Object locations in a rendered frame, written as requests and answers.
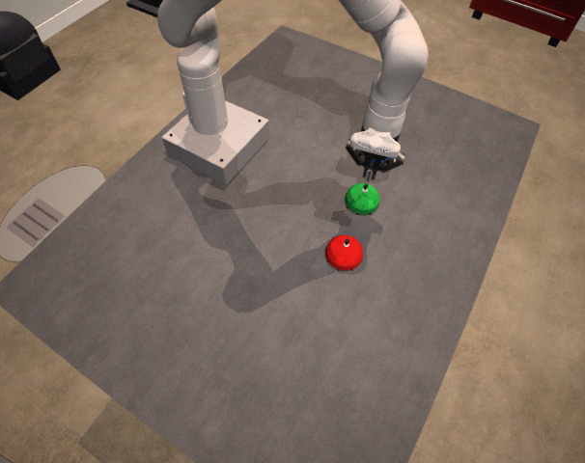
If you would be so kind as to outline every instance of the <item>vent slot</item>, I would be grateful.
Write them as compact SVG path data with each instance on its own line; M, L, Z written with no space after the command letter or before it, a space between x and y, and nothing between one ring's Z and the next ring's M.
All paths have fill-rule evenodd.
M50 204L37 199L24 212L18 215L7 228L31 247L40 241L65 218L61 212Z

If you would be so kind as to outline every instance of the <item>beige floor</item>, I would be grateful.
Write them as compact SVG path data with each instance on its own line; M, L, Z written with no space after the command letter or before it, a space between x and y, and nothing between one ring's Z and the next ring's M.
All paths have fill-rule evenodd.
M468 0L406 4L430 49L424 77L541 124L410 461L585 462L585 33L554 48L473 19ZM379 59L336 0L226 0L217 12L223 71L280 25ZM0 223L67 167L110 177L183 109L178 50L125 0L47 44L61 72L21 101L0 92ZM0 259L0 280L14 266ZM0 453L14 463L190 461L1 308Z

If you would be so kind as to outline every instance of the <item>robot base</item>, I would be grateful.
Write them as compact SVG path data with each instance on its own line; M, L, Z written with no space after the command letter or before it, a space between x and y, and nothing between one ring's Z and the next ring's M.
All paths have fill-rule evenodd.
M226 101L228 125L216 135L194 130L187 116L163 137L168 155L226 187L268 140L268 120Z

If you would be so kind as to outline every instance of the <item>gray carpet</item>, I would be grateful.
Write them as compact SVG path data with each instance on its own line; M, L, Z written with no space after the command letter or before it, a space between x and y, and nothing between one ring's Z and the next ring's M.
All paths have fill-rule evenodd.
M197 463L407 461L539 125L423 79L406 161L356 216L345 145L379 69L279 28L224 78L270 119L226 190L166 158L179 115L0 283L0 305ZM337 234L364 247L351 272L325 261Z

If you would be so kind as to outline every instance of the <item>black object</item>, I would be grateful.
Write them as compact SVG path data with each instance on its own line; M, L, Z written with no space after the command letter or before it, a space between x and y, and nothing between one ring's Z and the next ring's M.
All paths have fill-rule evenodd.
M0 91L21 99L59 70L50 48L26 18L0 12Z
M157 17L159 6L163 0L129 0L127 5L134 10Z

